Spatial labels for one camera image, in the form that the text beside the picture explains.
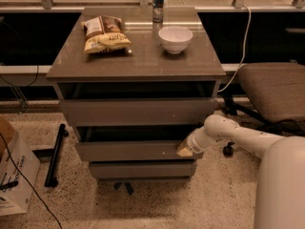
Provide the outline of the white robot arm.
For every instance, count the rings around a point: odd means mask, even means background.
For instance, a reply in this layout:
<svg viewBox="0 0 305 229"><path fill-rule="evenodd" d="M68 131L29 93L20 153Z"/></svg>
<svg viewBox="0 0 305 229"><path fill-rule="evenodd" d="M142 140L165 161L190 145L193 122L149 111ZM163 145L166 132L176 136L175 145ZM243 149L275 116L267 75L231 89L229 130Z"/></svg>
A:
<svg viewBox="0 0 305 229"><path fill-rule="evenodd" d="M261 159L254 229L305 229L305 137L245 128L212 114L186 136L176 153L189 157L230 142Z"/></svg>

